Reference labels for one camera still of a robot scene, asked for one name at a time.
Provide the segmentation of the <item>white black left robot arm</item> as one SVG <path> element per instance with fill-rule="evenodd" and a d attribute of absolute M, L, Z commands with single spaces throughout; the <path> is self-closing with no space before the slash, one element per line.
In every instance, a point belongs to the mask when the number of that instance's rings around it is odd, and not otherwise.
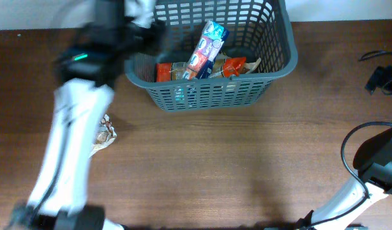
<path fill-rule="evenodd" d="M 158 42 L 154 1 L 96 1 L 93 20 L 55 61 L 59 87 L 45 156 L 26 203 L 8 229 L 121 229 L 101 206 L 87 203 L 91 151 L 124 61 Z"/>

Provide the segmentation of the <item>brown beige snack bag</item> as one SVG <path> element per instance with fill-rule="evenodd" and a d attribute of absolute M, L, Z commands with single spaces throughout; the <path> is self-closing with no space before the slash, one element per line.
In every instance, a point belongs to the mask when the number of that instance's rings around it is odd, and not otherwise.
<path fill-rule="evenodd" d="M 110 117 L 105 114 L 101 119 L 98 132 L 96 134 L 96 139 L 94 141 L 91 153 L 89 157 L 92 157 L 95 153 L 100 150 L 107 148 L 111 145 L 117 138 L 117 133 L 112 126 Z"/>

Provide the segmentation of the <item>red orange pasta package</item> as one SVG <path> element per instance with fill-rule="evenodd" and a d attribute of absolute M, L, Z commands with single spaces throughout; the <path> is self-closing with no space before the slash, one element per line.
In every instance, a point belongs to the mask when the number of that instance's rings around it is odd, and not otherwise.
<path fill-rule="evenodd" d="M 188 67 L 185 62 L 156 64 L 156 82 L 178 80 L 238 77 L 252 70 L 245 57 L 216 59 L 206 62 L 199 72 Z"/>

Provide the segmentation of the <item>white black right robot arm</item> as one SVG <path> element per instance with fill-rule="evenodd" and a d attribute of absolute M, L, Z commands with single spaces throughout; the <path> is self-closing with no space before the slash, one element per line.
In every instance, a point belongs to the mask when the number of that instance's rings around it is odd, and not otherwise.
<path fill-rule="evenodd" d="M 367 139 L 349 167 L 347 142 L 367 127 L 388 129 Z M 369 207 L 392 195 L 392 122 L 371 121 L 353 128 L 342 142 L 340 157 L 350 179 L 325 205 L 300 219 L 297 229 L 347 229 Z"/>

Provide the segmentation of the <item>beige bread bun package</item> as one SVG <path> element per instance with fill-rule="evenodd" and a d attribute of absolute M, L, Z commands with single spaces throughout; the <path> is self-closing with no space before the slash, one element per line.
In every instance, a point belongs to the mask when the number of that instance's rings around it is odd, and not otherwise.
<path fill-rule="evenodd" d="M 243 68 L 242 68 L 242 70 L 241 70 L 241 74 L 249 74 L 249 73 L 254 72 L 254 71 L 258 68 L 258 66 L 260 65 L 261 61 L 262 61 L 262 60 L 261 60 L 261 58 L 259 57 L 259 58 L 256 60 L 256 62 L 253 62 L 253 63 L 245 63 L 244 66 L 243 66 Z"/>

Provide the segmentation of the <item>Kleenex tissue pack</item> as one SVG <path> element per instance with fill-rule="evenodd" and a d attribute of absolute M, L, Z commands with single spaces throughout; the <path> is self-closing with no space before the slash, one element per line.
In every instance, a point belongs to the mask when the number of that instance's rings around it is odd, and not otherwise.
<path fill-rule="evenodd" d="M 229 31 L 209 20 L 204 26 L 200 40 L 187 62 L 182 78 L 186 80 L 206 79 L 213 71 L 216 56 L 225 43 Z"/>

